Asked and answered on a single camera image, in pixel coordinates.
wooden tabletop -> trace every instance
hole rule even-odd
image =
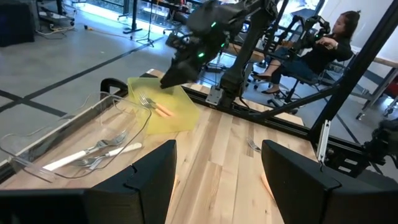
[[[150,70],[148,73],[158,77],[163,75],[157,70]],[[202,85],[187,86],[198,91],[209,91]],[[254,109],[267,110],[265,106],[248,103]],[[3,182],[0,188],[92,187],[142,158],[166,140],[176,139],[178,179],[166,223],[283,223],[276,203],[261,181],[261,175],[264,173],[261,155],[248,146],[246,139],[248,136],[252,137],[258,146],[263,139],[271,139],[315,160],[311,144],[303,139],[202,105],[197,107],[201,115],[194,130],[146,135],[143,149],[121,154],[107,168],[96,170],[84,178],[62,179],[49,184],[26,172],[18,172]],[[110,108],[100,117],[111,123],[114,128],[123,130],[128,124],[115,116],[117,114],[114,108]],[[280,114],[279,117],[302,124],[300,118],[291,114]],[[52,151],[40,157],[37,160],[38,165],[46,164],[55,157],[71,154],[72,150],[81,150],[92,144],[90,139],[84,137],[87,136],[91,126],[91,123],[86,124],[55,146]],[[70,170],[70,172],[73,175],[86,171]]]
[[[226,53],[231,55],[237,55],[241,50],[241,46],[237,44],[229,44],[228,48],[226,49]],[[251,54],[251,60],[256,62],[261,62],[264,59],[264,54],[262,52],[258,52],[257,50],[253,51]]]
[[[354,54],[358,54],[361,51],[361,48],[359,47],[351,47],[351,50],[354,52]],[[389,60],[388,58],[384,58],[381,56],[376,56],[373,59],[373,62],[379,63],[381,65],[386,65],[388,67],[392,67],[392,68],[398,68],[398,62],[395,62],[393,60]]]

microphone stand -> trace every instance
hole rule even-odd
[[[148,44],[148,43],[149,43],[149,45],[150,45],[151,47],[154,47],[154,41],[150,39],[150,25],[152,24],[152,9],[153,9],[153,7],[154,7],[153,1],[154,1],[154,0],[152,0],[152,1],[150,2],[150,16],[149,16],[149,28],[148,28],[147,38],[137,40],[137,42],[140,43],[140,44],[142,44],[142,42],[146,40],[146,43],[145,43],[145,44]]]

black shoe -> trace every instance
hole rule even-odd
[[[278,94],[278,93],[280,93],[280,90],[272,91],[272,92],[269,92],[269,91],[267,91],[267,90],[264,90],[264,91],[261,91],[261,93],[263,93],[263,94]]]
[[[256,79],[256,80],[263,80],[263,81],[270,81],[271,80],[271,77],[269,77],[269,76],[257,75],[257,74],[252,74],[251,76],[254,79]]]

utensil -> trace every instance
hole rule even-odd
[[[98,167],[98,165],[102,162],[103,159],[104,159],[103,157],[100,158],[100,159],[98,159],[98,160],[95,161],[95,163],[93,163],[88,169],[89,169],[89,170],[95,170],[95,168]]]
[[[258,147],[256,143],[254,143],[253,139],[250,136],[248,137],[248,144],[250,148],[252,148],[254,151],[261,152],[261,148]]]
[[[135,143],[135,144],[131,144],[131,145],[127,146],[124,150],[123,150],[123,147],[120,147],[119,149],[115,149],[115,150],[109,151],[106,154],[103,154],[101,156],[96,156],[96,157],[87,158],[87,159],[79,159],[79,160],[73,161],[71,163],[71,165],[82,166],[82,167],[90,167],[90,169],[93,169],[92,167],[94,165],[98,165],[104,158],[115,156],[122,150],[123,151],[121,153],[125,153],[125,152],[130,152],[130,151],[133,151],[133,150],[136,150],[136,149],[140,149],[140,148],[142,148],[142,144],[141,143]]]
[[[124,139],[127,136],[127,131],[123,131],[120,135],[116,136],[115,138],[111,139],[111,140],[107,140],[107,139],[103,139],[98,141],[95,146],[90,147],[88,149],[82,150],[80,152],[76,152],[70,156],[64,157],[60,160],[57,160],[55,162],[52,162],[46,166],[44,166],[44,169],[47,169],[49,171],[53,171],[59,167],[62,167],[64,165],[69,164],[70,162],[73,162],[77,159],[82,158],[83,156],[87,156],[93,152],[99,151],[100,149],[104,148],[104,147],[108,147],[108,146],[118,146],[120,145]]]
[[[163,117],[163,118],[168,118],[169,116],[167,114],[165,114],[163,111],[161,111],[160,109],[152,106],[148,101],[147,98],[145,98],[145,96],[142,93],[139,93],[139,101],[141,102],[141,104],[143,106],[145,106],[146,108],[149,109],[155,109],[156,113],[159,114],[159,116]]]
[[[167,114],[169,116],[174,116],[174,113],[169,111],[169,109],[167,109],[165,106],[161,105],[160,103],[156,103],[151,98],[149,98],[147,95],[145,95],[145,93],[141,93],[141,94],[142,94],[142,97],[144,97],[148,101],[148,103],[155,105],[155,107],[157,109],[161,110],[165,114]]]

black jacket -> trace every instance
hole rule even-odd
[[[308,65],[308,67],[316,74],[324,71],[326,66],[337,60],[339,62],[350,59],[353,56],[349,39],[333,38],[338,42],[337,49],[328,50],[322,44],[315,44],[312,47],[312,51],[305,54],[302,59]]]

